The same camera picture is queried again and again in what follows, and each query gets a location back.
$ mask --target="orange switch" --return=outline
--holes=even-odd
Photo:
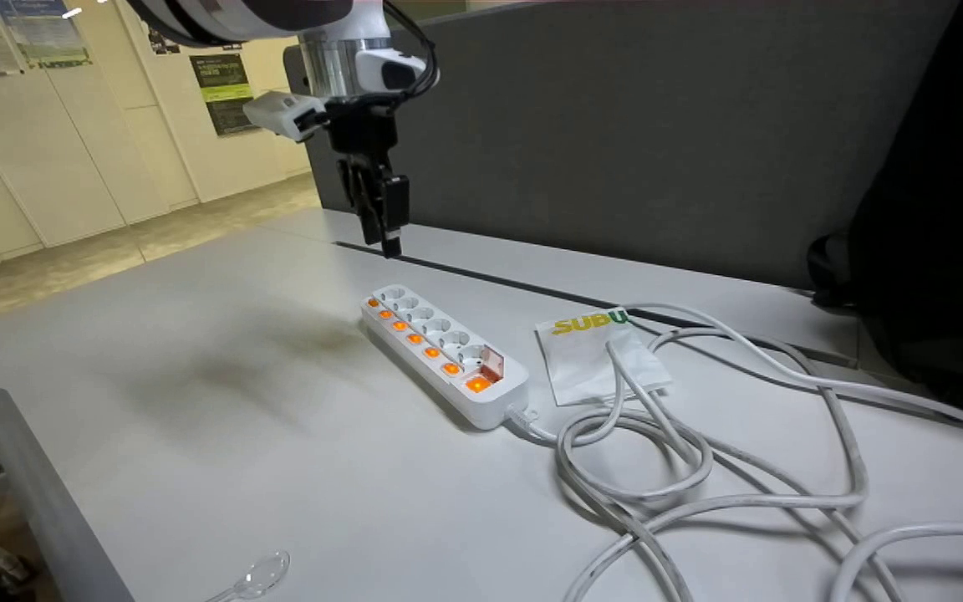
[[[470,378],[468,387],[470,390],[485,390],[491,381],[489,378]]]

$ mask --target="power strip socket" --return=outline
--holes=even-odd
[[[362,306],[362,323],[476,428],[498,428],[526,408],[528,371],[415,292],[377,289]]]

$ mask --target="white power cord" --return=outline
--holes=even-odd
[[[865,405],[883,405],[883,408],[895,408],[906,415],[926,415],[926,417],[951,417],[963,425],[963,413],[941,405],[934,399],[922,394],[906,394],[906,390],[894,390],[894,387],[876,387],[876,386],[863,386],[863,381],[837,381],[837,378],[816,378],[808,374],[808,361],[781,343],[768,343],[776,350],[781,350],[785,358],[791,358],[791,364],[798,364],[802,371],[785,367],[781,361],[776,361],[771,354],[766,354],[762,348],[756,348],[746,335],[738,335],[736,329],[730,329],[726,320],[697,311],[697,309],[679,309],[679,306],[667,306],[667,301],[644,301],[644,306],[629,306],[631,309],[667,309],[667,311],[679,311],[679,316],[693,316],[699,320],[707,320],[709,329],[684,329],[684,332],[668,332],[658,335],[654,350],[661,343],[683,343],[688,350],[699,350],[707,358],[717,358],[711,350],[702,350],[683,337],[730,337],[736,343],[741,343],[746,350],[754,350],[766,367],[771,367],[776,374],[736,364],[736,361],[723,361],[730,367],[738,367],[746,374],[756,374],[762,381],[781,386],[781,387],[798,387],[798,390],[816,390],[823,394],[843,454],[847,454],[847,469],[848,469],[848,493],[843,494],[812,494],[805,484],[798,484],[797,479],[790,479],[781,469],[738,453],[726,443],[707,438],[699,432],[693,432],[688,425],[677,423],[672,415],[667,415],[661,400],[654,399],[654,390],[642,387],[623,364],[623,358],[609,348],[609,358],[616,364],[616,399],[605,413],[593,413],[575,417],[562,434],[551,434],[545,428],[540,428],[535,415],[512,415],[509,428],[517,432],[528,443],[540,445],[551,445],[557,454],[557,474],[566,479],[566,484],[577,494],[577,501],[586,501],[605,525],[612,525],[616,532],[623,532],[623,539],[605,550],[567,589],[567,602],[586,600],[586,593],[599,583],[599,576],[620,562],[634,542],[644,556],[644,562],[654,569],[661,589],[668,593],[672,602],[688,602],[693,593],[684,589],[684,579],[679,576],[677,562],[661,552],[661,545],[654,542],[658,532],[667,532],[668,525],[679,525],[693,515],[707,515],[707,511],[720,511],[720,508],[779,508],[790,519],[797,519],[828,556],[843,558],[843,552],[827,539],[827,532],[812,522],[805,522],[798,511],[812,508],[812,511],[827,511],[827,519],[848,539],[855,539],[855,527],[848,525],[848,519],[843,511],[855,508],[865,500],[865,466],[855,445],[855,434],[843,415],[839,399],[848,400],[865,400]],[[631,387],[631,399],[642,400],[644,415],[623,415],[627,408],[627,386]],[[596,445],[603,438],[609,438],[616,428],[629,428],[644,434],[648,443],[672,447],[683,466],[688,466],[688,474],[654,487],[654,493],[623,493],[612,487],[605,483],[589,479],[575,461],[573,461],[573,447],[583,445]],[[711,461],[720,461],[723,469],[730,469],[736,479],[748,483],[754,487],[760,487],[760,494],[720,494],[720,500],[699,500],[699,501],[684,501],[684,493],[699,487],[707,483],[707,474],[711,473]],[[797,494],[779,494],[776,487],[768,487],[762,479],[756,479],[748,469],[781,483],[785,487],[791,487]],[[876,536],[881,545],[895,542],[895,539],[916,539],[916,536],[958,536],[946,527],[963,527],[963,525],[916,525],[913,532],[883,532]],[[833,602],[847,602],[855,576],[865,562],[873,562],[887,595],[895,602],[895,583],[891,576],[891,569],[873,558],[869,542],[855,545],[855,552],[843,562],[843,573],[833,587]]]

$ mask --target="gray wall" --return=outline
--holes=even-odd
[[[402,109],[417,225],[805,286],[958,0],[575,0],[427,25]],[[311,142],[319,191],[348,207]]]

